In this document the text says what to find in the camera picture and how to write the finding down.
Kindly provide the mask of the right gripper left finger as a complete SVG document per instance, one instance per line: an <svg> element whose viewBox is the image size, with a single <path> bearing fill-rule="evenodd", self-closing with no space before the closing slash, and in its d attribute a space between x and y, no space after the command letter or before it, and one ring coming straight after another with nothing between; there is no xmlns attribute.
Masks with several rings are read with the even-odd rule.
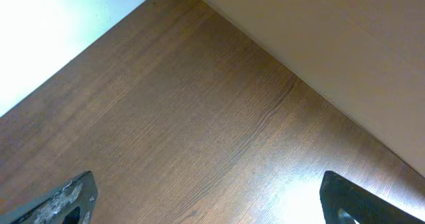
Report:
<svg viewBox="0 0 425 224"><path fill-rule="evenodd" d="M89 224L98 189L91 171L1 216L1 224Z"/></svg>

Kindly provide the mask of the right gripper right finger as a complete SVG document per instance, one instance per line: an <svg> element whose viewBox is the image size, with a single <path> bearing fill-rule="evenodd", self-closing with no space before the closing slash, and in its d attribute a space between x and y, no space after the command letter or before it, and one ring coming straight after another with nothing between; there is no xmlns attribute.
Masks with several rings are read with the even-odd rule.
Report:
<svg viewBox="0 0 425 224"><path fill-rule="evenodd" d="M319 195L326 224L424 224L423 220L393 206L334 171L324 173Z"/></svg>

